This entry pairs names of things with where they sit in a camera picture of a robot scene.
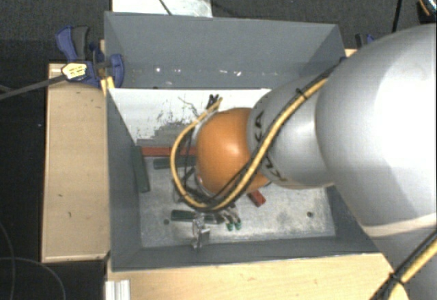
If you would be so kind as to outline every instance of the bin floor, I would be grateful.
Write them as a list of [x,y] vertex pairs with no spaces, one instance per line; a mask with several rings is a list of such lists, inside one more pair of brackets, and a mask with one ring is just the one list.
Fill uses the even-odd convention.
[[[155,170],[153,158],[145,159],[145,164],[150,191],[139,195],[143,247],[189,244],[193,238],[191,223],[169,220],[172,210],[192,209],[184,203],[175,203],[169,169]],[[236,203],[241,230],[230,232],[224,223],[208,225],[210,243],[335,235],[326,189],[291,190],[271,184],[259,191],[266,198],[259,208],[245,195]]]

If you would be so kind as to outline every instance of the gray box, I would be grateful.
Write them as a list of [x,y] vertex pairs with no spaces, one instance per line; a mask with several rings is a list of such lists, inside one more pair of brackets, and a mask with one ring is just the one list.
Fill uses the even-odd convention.
[[[268,223],[261,223],[257,231],[251,221],[252,216],[255,221],[259,214],[259,220],[268,222],[269,213],[262,219],[261,210],[257,213],[256,208],[241,201],[242,215],[248,212],[246,225],[253,229],[253,238],[250,233],[244,238],[238,235],[233,238],[232,234],[218,231],[212,235],[210,245],[195,251],[187,239],[191,230],[189,224],[186,223],[185,228],[173,222],[170,226],[162,223],[174,208],[168,200],[170,186],[168,190],[162,189],[170,180],[167,182],[166,173],[154,172],[150,163],[146,163],[151,191],[140,193],[135,184],[131,148],[138,138],[130,125],[129,113],[123,110],[129,108],[129,103],[138,102],[141,97],[150,98],[150,93],[155,92],[150,89],[156,87],[157,102],[168,89],[187,94],[187,90],[210,88],[222,90],[224,94],[232,90],[246,90],[250,94],[250,89],[272,88],[321,72],[344,56],[337,26],[108,12],[105,42],[107,55],[121,53],[126,62],[123,87],[127,90],[111,90],[107,97],[114,271],[377,251],[334,187],[318,192],[283,190],[280,194],[286,197],[282,207],[278,204],[276,210],[271,208],[270,211],[276,221],[271,223],[274,230],[270,235],[256,233],[264,231]],[[265,188],[268,202],[275,201],[275,189],[279,188]],[[162,200],[162,204],[154,204],[158,200]],[[290,208],[293,204],[302,208]],[[317,210],[310,212],[315,211],[310,218],[306,213],[311,207]],[[283,225],[278,223],[280,216],[284,216]]]

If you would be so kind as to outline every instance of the gray panel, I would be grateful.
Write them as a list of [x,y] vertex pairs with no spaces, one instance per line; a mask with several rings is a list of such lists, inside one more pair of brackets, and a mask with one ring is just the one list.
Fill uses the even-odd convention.
[[319,258],[375,251],[372,244],[364,244],[360,240],[348,241],[329,237],[212,244],[199,251],[185,245],[142,249],[118,271]]
[[111,262],[122,267],[141,248],[138,193],[132,166],[134,146],[111,94],[107,97]]
[[105,41],[123,87],[276,87],[344,56],[337,26],[315,23],[106,12]]

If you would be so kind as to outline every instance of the green object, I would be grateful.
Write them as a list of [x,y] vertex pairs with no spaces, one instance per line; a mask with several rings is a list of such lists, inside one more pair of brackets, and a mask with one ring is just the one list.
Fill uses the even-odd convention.
[[[188,158],[185,156],[181,156],[176,159],[177,167],[184,167],[186,161],[186,166],[193,166],[196,164],[196,157],[193,155],[189,155]],[[169,169],[170,168],[170,159],[169,158],[157,158],[153,160],[153,168],[156,170],[159,169]]]
[[133,146],[130,151],[132,157],[132,166],[134,169],[135,183],[137,184],[138,192],[145,193],[150,191],[149,177],[144,165],[141,146]]

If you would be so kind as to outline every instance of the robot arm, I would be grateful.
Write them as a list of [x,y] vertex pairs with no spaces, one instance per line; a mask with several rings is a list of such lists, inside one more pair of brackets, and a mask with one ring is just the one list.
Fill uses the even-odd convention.
[[[240,141],[223,146],[220,160],[235,167],[211,175],[208,166],[217,164],[208,151],[218,152],[227,141],[219,129],[233,124],[234,112],[211,116],[206,124],[221,119],[224,125],[204,139],[202,132],[210,126],[198,130],[198,179],[213,199],[189,198],[194,209],[227,208],[254,188],[255,178],[256,187],[269,181],[288,189],[334,184],[394,269],[435,233],[435,25],[380,39],[334,70],[292,81],[265,95],[251,111],[240,111],[245,115],[237,115],[235,123],[246,124],[246,131],[236,136]],[[173,177],[186,196],[175,170]],[[410,298],[435,299],[436,280],[433,257],[406,285]]]

